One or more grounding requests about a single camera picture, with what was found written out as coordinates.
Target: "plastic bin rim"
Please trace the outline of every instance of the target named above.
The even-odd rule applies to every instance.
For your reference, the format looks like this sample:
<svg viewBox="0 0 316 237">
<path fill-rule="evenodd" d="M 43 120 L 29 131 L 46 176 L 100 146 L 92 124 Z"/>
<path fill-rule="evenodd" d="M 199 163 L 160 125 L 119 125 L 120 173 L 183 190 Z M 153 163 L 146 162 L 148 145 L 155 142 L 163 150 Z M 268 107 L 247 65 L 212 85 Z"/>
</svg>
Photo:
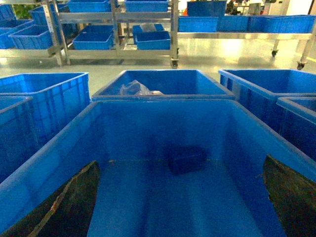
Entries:
<svg viewBox="0 0 316 237">
<path fill-rule="evenodd" d="M 245 80 L 239 76 L 236 76 L 228 71 L 232 71 L 232 70 L 236 70 L 236 71 L 256 71 L 258 69 L 221 69 L 219 70 L 219 74 L 229 77 L 230 79 L 234 80 L 234 81 L 239 81 L 240 84 L 244 85 L 245 87 L 247 87 L 248 89 L 252 89 L 253 91 L 259 93 L 260 95 L 268 98 L 268 99 L 274 99 L 274 101 L 277 101 L 277 99 L 279 97 L 293 97 L 293 96 L 316 96 L 316 93 L 275 93 L 272 91 L 269 91 L 259 85 L 256 85 L 248 80 Z M 266 71 L 275 71 L 275 69 L 263 69 Z M 295 71 L 295 70 L 291 70 L 291 69 L 278 69 L 278 71 Z"/>
<path fill-rule="evenodd" d="M 0 110 L 0 114 L 3 112 L 6 112 L 8 110 L 11 110 L 21 104 L 24 104 L 27 101 L 31 101 L 33 100 L 32 96 L 1 96 L 0 97 L 0 101 L 1 99 L 21 99 L 21 101 L 14 103 L 13 105 L 10 105 L 8 107 L 5 107 L 4 109 Z"/>
<path fill-rule="evenodd" d="M 146 70 L 146 69 L 142 69 L 142 70 L 124 70 L 122 72 L 120 72 L 114 79 L 112 79 L 110 82 L 108 82 L 104 87 L 102 87 L 101 89 L 99 89 L 97 92 L 95 92 L 91 98 L 93 97 L 107 97 L 104 95 L 100 95 L 101 92 L 103 92 L 107 87 L 109 87 L 112 83 L 114 83 L 117 79 L 119 79 L 121 76 L 123 76 L 123 74 L 127 73 L 127 72 L 152 72 L 153 70 Z M 174 69 L 156 69 L 154 72 L 156 71 L 160 71 L 160 72 L 174 72 Z M 228 90 L 227 88 L 225 88 L 224 86 L 222 86 L 220 83 L 218 83 L 216 80 L 214 80 L 212 77 L 206 75 L 204 72 L 202 72 L 201 70 L 196 70 L 196 69 L 178 69 L 177 71 L 191 71 L 191 72 L 197 72 L 199 74 L 202 74 L 204 77 L 206 77 L 208 80 L 210 80 L 212 83 L 214 83 L 216 86 L 220 87 L 220 89 L 222 89 L 227 95 L 222 95 L 225 99 L 227 98 L 227 96 L 231 96 L 232 99 L 235 99 L 235 95 Z M 179 97 L 179 95 L 163 95 L 164 97 Z M 130 97 L 130 95 L 112 95 L 111 97 Z M 139 95 L 138 97 L 148 97 L 148 95 Z M 190 95 L 190 97 L 197 97 L 198 99 L 198 95 Z"/>
<path fill-rule="evenodd" d="M 10 78 L 10 77 L 14 77 L 14 76 L 18 76 L 18 75 L 42 75 L 43 73 L 21 73 L 21 74 L 14 74 L 14 75 L 11 75 L 11 76 L 8 76 L 8 77 L 4 77 L 4 78 L 0 78 L 0 80 L 2 79 L 5 79 L 5 78 Z M 54 87 L 57 87 L 57 86 L 60 86 L 61 84 L 64 84 L 64 83 L 67 83 L 67 82 L 70 82 L 74 79 L 77 79 L 78 77 L 82 77 L 82 76 L 85 76 L 85 75 L 89 75 L 89 73 L 45 73 L 46 74 L 79 74 L 78 76 L 75 76 L 73 78 L 70 78 L 68 80 L 65 80 L 65 81 L 62 81 L 58 84 L 55 84 L 55 85 L 52 85 L 50 87 L 47 87 L 43 90 L 39 90 L 39 91 L 34 91 L 34 92 L 10 92 L 10 93 L 1 93 L 0 92 L 0 95 L 33 95 L 33 94 L 37 94 L 37 93 L 41 93 L 41 92 L 44 92 L 44 91 L 47 91 L 47 90 L 50 90 Z"/>
<path fill-rule="evenodd" d="M 41 33 L 39 35 L 36 35 L 36 36 L 32 36 L 32 35 L 18 35 L 19 32 L 24 31 L 26 29 L 29 29 L 31 27 L 38 27 L 38 25 L 33 25 L 33 26 L 29 26 L 27 28 L 23 28 L 23 29 L 21 29 L 19 31 L 16 31 L 16 32 L 10 34 L 9 37 L 19 37 L 19 36 L 39 37 L 39 36 L 42 36 L 42 35 L 46 34 L 47 32 L 49 32 L 49 29 L 47 28 L 47 31 L 44 31 L 43 33 Z"/>
<path fill-rule="evenodd" d="M 245 107 L 243 107 L 240 103 L 233 100 L 226 100 L 226 99 L 196 99 L 196 100 L 184 100 L 184 99 L 178 99 L 169 101 L 172 103 L 175 103 L 176 101 L 181 103 L 194 103 L 196 101 L 205 101 L 205 102 L 216 102 L 216 101 L 224 101 L 227 104 L 232 104 L 235 108 L 241 110 L 246 116 L 248 116 L 250 119 L 255 120 L 256 123 L 260 127 L 262 127 L 265 132 L 271 133 L 275 139 L 279 139 L 281 141 L 280 146 L 286 148 L 287 150 L 293 151 L 297 154 L 300 159 L 298 159 L 298 162 L 305 168 L 311 171 L 311 173 L 314 173 L 316 176 L 316 162 L 313 161 L 311 158 L 309 158 L 306 154 L 304 154 L 302 151 L 300 151 L 298 148 L 296 148 L 294 145 L 292 145 L 290 142 L 285 140 L 283 137 L 281 137 L 278 133 L 276 133 L 274 130 L 272 130 L 269 126 L 267 126 L 265 123 L 263 123 L 260 119 L 258 119 L 256 116 L 254 116 L 250 111 L 248 111 Z M 10 189 L 10 186 L 14 180 L 19 180 L 21 176 L 25 173 L 24 171 L 28 169 L 30 165 L 34 163 L 34 160 L 37 158 L 40 158 L 42 155 L 47 154 L 49 152 L 54 151 L 56 146 L 58 145 L 58 141 L 64 139 L 65 136 L 67 136 L 68 133 L 71 133 L 71 131 L 74 129 L 74 127 L 77 127 L 77 125 L 81 124 L 86 114 L 90 113 L 90 111 L 97 106 L 99 103 L 126 103 L 127 100 L 119 101 L 119 100 L 107 100 L 107 101 L 96 101 L 90 103 L 83 111 L 81 111 L 72 121 L 70 121 L 56 136 L 54 136 L 50 141 L 48 141 L 40 150 L 38 150 L 31 158 L 29 158 L 23 165 L 21 165 L 17 170 L 15 170 L 7 179 L 5 179 L 0 184 L 0 193 L 7 192 Z M 129 103 L 148 103 L 147 101 L 128 101 Z M 150 103 L 161 103 L 161 101 L 151 101 Z"/>
<path fill-rule="evenodd" d="M 109 32 L 109 33 L 107 33 L 107 34 L 109 34 L 109 36 L 107 37 L 107 38 L 105 38 L 106 40 L 104 40 L 104 41 L 97 41 L 97 40 L 94 40 L 94 41 L 81 41 L 81 40 L 78 40 L 78 38 L 80 37 L 80 36 L 82 36 L 82 35 L 85 35 L 85 34 L 105 34 L 104 32 L 99 32 L 99 33 L 97 33 L 97 32 L 80 32 L 74 39 L 73 39 L 73 42 L 77 42 L 77 43 L 91 43 L 91 42 L 100 42 L 100 43 L 102 43 L 102 42 L 107 42 L 107 41 L 109 41 L 109 39 L 111 38 L 111 37 L 113 37 L 113 35 L 111 34 L 112 32 Z"/>
<path fill-rule="evenodd" d="M 277 105 L 285 108 L 292 113 L 296 114 L 303 119 L 310 121 L 313 124 L 316 124 L 316 112 L 306 108 L 292 100 L 316 100 L 316 97 L 280 97 L 277 100 Z"/>
</svg>

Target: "blue plastic crate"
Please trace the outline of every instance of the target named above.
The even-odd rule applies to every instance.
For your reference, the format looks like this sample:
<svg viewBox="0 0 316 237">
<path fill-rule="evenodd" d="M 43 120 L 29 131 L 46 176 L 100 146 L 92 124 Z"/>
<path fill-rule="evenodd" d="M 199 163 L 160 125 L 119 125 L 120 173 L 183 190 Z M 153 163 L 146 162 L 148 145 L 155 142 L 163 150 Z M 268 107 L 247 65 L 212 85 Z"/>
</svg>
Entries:
<svg viewBox="0 0 316 237">
<path fill-rule="evenodd" d="M 282 97 L 280 135 L 316 161 L 316 97 Z"/>
<path fill-rule="evenodd" d="M 114 46 L 113 33 L 81 32 L 73 43 L 78 50 L 108 50 Z"/>
<path fill-rule="evenodd" d="M 216 32 L 218 17 L 179 17 L 179 32 Z"/>
<path fill-rule="evenodd" d="M 217 31 L 246 32 L 248 21 L 248 16 L 223 16 L 218 19 Z"/>
<path fill-rule="evenodd" d="M 0 28 L 13 28 L 15 31 L 34 25 L 34 20 L 16 20 L 10 19 L 0 22 Z"/>
<path fill-rule="evenodd" d="M 109 0 L 70 0 L 68 2 L 70 12 L 110 12 Z"/>
<path fill-rule="evenodd" d="M 170 49 L 170 33 L 168 31 L 156 31 L 138 33 L 135 37 L 137 49 L 141 50 L 168 50 Z"/>
<path fill-rule="evenodd" d="M 168 0 L 125 0 L 126 11 L 158 12 L 168 11 Z"/>
<path fill-rule="evenodd" d="M 149 90 L 164 95 L 120 95 L 122 85 L 138 80 Z M 170 100 L 170 99 L 232 99 L 235 96 L 213 78 L 198 70 L 128 70 L 97 91 L 92 100 Z"/>
<path fill-rule="evenodd" d="M 266 33 L 310 33 L 316 16 L 295 15 L 265 17 L 263 32 Z"/>
<path fill-rule="evenodd" d="M 226 4 L 226 0 L 189 1 L 187 2 L 188 15 L 222 17 L 225 15 Z"/>
<path fill-rule="evenodd" d="M 52 10 L 53 19 L 56 25 L 58 25 L 57 14 L 55 12 L 53 4 L 50 5 L 50 9 Z M 68 10 L 66 4 L 58 4 L 59 12 L 64 12 Z M 30 10 L 29 13 L 31 14 L 32 18 L 35 20 L 37 25 L 45 25 L 47 26 L 47 21 L 44 13 L 44 8 L 42 6 L 37 7 L 33 10 Z"/>
<path fill-rule="evenodd" d="M 0 183 L 40 148 L 32 97 L 0 97 Z"/>
<path fill-rule="evenodd" d="M 249 16 L 248 31 L 249 32 L 263 32 L 265 24 L 264 16 Z"/>
<path fill-rule="evenodd" d="M 88 73 L 17 74 L 0 79 L 0 96 L 32 96 L 45 144 L 89 104 Z"/>
<path fill-rule="evenodd" d="M 87 33 L 112 33 L 113 26 L 111 25 L 89 25 L 86 26 L 81 32 Z"/>
<path fill-rule="evenodd" d="M 9 37 L 18 49 L 48 49 L 53 46 L 50 32 L 46 26 L 30 26 Z"/>
<path fill-rule="evenodd" d="M 282 109 L 277 99 L 316 96 L 316 75 L 297 70 L 220 70 L 221 84 L 255 116 L 279 131 Z"/>
<path fill-rule="evenodd" d="M 164 31 L 164 28 L 162 24 L 155 24 L 156 31 Z M 133 38 L 134 38 L 134 43 L 136 42 L 135 36 L 137 33 L 142 33 L 143 30 L 140 26 L 133 26 Z"/>
<path fill-rule="evenodd" d="M 205 168 L 174 176 L 170 145 L 200 147 Z M 97 160 L 88 237 L 285 237 L 260 176 L 267 154 L 316 181 L 316 162 L 235 101 L 95 102 L 0 185 L 0 232 Z"/>
<path fill-rule="evenodd" d="M 0 28 L 0 49 L 13 48 L 14 43 L 9 37 L 10 34 L 14 33 L 14 29 Z"/>
<path fill-rule="evenodd" d="M 0 21 L 14 18 L 15 14 L 12 7 L 8 4 L 0 4 Z"/>
</svg>

